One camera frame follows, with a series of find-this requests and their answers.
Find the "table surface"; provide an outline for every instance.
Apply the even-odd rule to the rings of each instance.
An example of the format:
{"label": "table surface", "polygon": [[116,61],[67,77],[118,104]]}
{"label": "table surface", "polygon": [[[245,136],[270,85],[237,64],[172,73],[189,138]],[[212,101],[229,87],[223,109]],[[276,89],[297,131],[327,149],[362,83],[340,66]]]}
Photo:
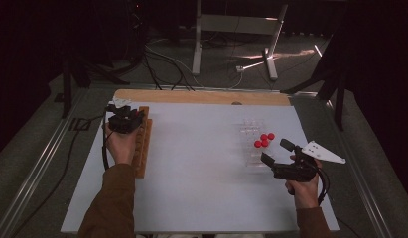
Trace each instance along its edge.
{"label": "table surface", "polygon": [[[145,178],[137,179],[135,229],[138,233],[268,233],[297,230],[293,197],[267,167],[247,167],[239,127],[263,120],[275,132],[270,145],[277,163],[290,153],[286,138],[307,143],[294,107],[279,93],[149,91],[122,89],[116,98],[150,106],[153,131]],[[243,105],[232,106],[231,103]],[[98,130],[73,195],[62,232],[76,233],[101,186],[102,141]],[[322,204],[338,230],[331,204]]]}

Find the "hand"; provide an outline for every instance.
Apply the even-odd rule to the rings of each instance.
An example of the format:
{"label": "hand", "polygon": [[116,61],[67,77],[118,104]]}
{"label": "hand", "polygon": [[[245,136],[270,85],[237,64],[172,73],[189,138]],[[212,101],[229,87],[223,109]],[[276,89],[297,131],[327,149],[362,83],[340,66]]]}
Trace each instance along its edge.
{"label": "hand", "polygon": [[113,156],[114,163],[132,165],[133,155],[135,154],[136,147],[136,134],[138,129],[134,130],[130,134],[120,134],[113,132],[108,127],[108,123],[105,124],[106,134],[106,147]]}
{"label": "hand", "polygon": [[[322,164],[319,160],[315,159],[315,162],[319,168]],[[319,175],[316,174],[312,180],[307,182],[298,182],[295,180],[287,180],[285,186],[289,191],[294,190],[294,203],[297,209],[301,208],[314,208],[318,207],[318,182]]]}

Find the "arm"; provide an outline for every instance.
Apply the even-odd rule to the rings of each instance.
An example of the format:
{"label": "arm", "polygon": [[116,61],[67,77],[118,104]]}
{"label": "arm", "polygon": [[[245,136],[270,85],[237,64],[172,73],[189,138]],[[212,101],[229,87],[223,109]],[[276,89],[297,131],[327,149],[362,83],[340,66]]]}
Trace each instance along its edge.
{"label": "arm", "polygon": [[79,237],[134,237],[135,173],[131,167],[137,131],[123,135],[106,125],[107,148],[115,166],[103,175],[101,191],[80,225]]}
{"label": "arm", "polygon": [[[319,168],[322,166],[318,160],[316,163]],[[315,175],[308,182],[287,180],[285,183],[289,191],[294,190],[297,224],[300,228],[300,237],[303,238],[334,237],[318,204],[318,182],[319,176]]]}

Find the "brown sleeve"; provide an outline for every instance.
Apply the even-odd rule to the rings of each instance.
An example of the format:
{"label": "brown sleeve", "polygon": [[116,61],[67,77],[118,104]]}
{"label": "brown sleeve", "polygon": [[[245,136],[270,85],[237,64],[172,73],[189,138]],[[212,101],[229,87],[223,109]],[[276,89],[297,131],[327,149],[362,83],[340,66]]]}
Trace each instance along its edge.
{"label": "brown sleeve", "polygon": [[78,237],[134,237],[135,175],[129,165],[115,165],[103,176],[102,188],[86,212]]}
{"label": "brown sleeve", "polygon": [[334,237],[320,207],[297,209],[297,224],[302,238]]}

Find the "wooden ruler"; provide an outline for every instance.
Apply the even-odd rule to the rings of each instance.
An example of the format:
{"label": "wooden ruler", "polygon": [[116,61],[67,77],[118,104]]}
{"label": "wooden ruler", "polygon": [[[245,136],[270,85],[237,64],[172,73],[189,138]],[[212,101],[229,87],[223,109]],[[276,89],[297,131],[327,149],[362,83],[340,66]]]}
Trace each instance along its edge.
{"label": "wooden ruler", "polygon": [[152,119],[148,118],[149,107],[141,106],[138,111],[144,111],[142,124],[139,126],[138,134],[136,135],[136,148],[133,156],[132,167],[135,170],[136,179],[145,177],[145,169],[147,166],[148,148],[151,138]]}

